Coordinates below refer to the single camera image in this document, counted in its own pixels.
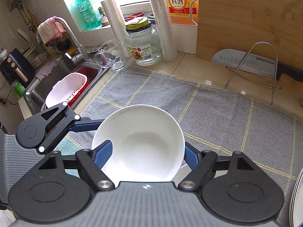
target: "chrome faucet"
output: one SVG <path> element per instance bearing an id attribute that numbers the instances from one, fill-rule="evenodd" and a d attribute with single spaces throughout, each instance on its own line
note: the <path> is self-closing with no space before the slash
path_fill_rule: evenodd
<path id="1" fill-rule="evenodd" d="M 68 57 L 75 64 L 78 64 L 81 60 L 89 61 L 90 58 L 89 58 L 86 50 L 84 49 L 83 45 L 79 43 L 78 39 L 76 38 L 75 34 L 70 29 L 67 22 L 64 19 L 60 18 L 60 17 L 56 17 L 55 21 L 60 22 L 62 24 L 63 28 L 66 30 L 67 34 L 69 35 L 70 39 L 72 40 L 73 44 L 77 47 L 78 54 L 76 54 L 74 57 L 70 57 L 70 56 L 68 56 Z M 41 37 L 40 37 L 38 31 L 36 32 L 36 38 L 35 39 L 39 44 L 41 44 L 42 40 L 41 40 Z"/>

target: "wooden cutting board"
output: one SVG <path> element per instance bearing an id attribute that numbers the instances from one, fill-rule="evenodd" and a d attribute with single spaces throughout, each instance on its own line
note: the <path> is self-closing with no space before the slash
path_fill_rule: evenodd
<path id="1" fill-rule="evenodd" d="M 226 48 L 248 52 L 265 41 L 279 61 L 303 69 L 303 0 L 199 0 L 199 7 L 197 58 L 211 61 Z M 252 53 L 275 60 L 266 45 Z M 302 82 L 283 74 L 277 84 L 303 101 Z"/>

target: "kitchen counter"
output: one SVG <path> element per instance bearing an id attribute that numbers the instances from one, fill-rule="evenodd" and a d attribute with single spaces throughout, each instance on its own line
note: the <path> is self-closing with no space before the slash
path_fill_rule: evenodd
<path id="1" fill-rule="evenodd" d="M 128 65 L 141 67 L 136 64 L 133 58 L 129 58 Z M 205 60 L 200 60 L 195 58 L 195 55 L 178 53 L 177 60 L 173 62 L 166 62 L 161 59 L 154 65 L 142 67 L 145 69 L 163 72 L 167 74 L 172 74 L 180 78 L 189 79 L 192 81 L 200 82 L 202 84 L 208 84 L 216 87 L 223 88 L 226 84 L 228 78 L 231 75 L 225 66 L 217 65 L 212 62 Z M 252 76 L 246 72 L 240 72 L 243 76 L 251 79 L 257 83 L 271 85 L 272 83 L 261 79 L 257 76 Z M 95 99 L 97 94 L 105 88 L 107 83 L 109 83 L 118 72 L 108 71 L 101 80 L 99 80 L 94 87 L 87 93 L 85 98 L 80 102 L 80 104 L 75 108 L 75 112 L 82 114 L 85 109 L 91 104 Z M 229 90 L 237 91 L 242 94 L 252 97 L 258 101 L 270 104 L 272 89 L 257 86 L 246 80 L 240 78 L 239 76 L 234 76 L 229 83 Z M 24 100 L 21 98 L 19 100 L 20 109 L 24 118 L 30 117 L 32 114 Z M 294 95 L 285 89 L 275 90 L 274 94 L 274 107 L 303 120 L 303 108 L 300 106 L 300 101 L 297 100 Z"/>

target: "pink and white towel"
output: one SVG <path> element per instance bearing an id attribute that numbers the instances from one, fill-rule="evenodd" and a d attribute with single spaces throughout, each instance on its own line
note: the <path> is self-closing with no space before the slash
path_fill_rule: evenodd
<path id="1" fill-rule="evenodd" d="M 55 18 L 56 16 L 51 17 L 38 26 L 38 33 L 44 44 L 62 37 L 62 33 L 66 32 L 60 22 L 55 22 Z"/>

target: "cleaver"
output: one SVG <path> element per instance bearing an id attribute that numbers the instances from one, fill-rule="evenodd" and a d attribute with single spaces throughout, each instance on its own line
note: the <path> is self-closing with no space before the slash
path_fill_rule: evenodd
<path id="1" fill-rule="evenodd" d="M 247 53 L 233 49 L 223 49 L 214 54 L 212 58 L 213 63 L 223 66 L 237 68 L 241 60 Z M 275 77 L 275 60 L 267 59 L 258 55 L 249 54 L 242 66 L 239 68 L 242 71 L 251 72 L 266 77 Z M 296 81 L 303 82 L 303 70 L 293 66 L 286 65 L 278 61 L 277 80 L 279 81 L 281 75 L 285 73 Z"/>

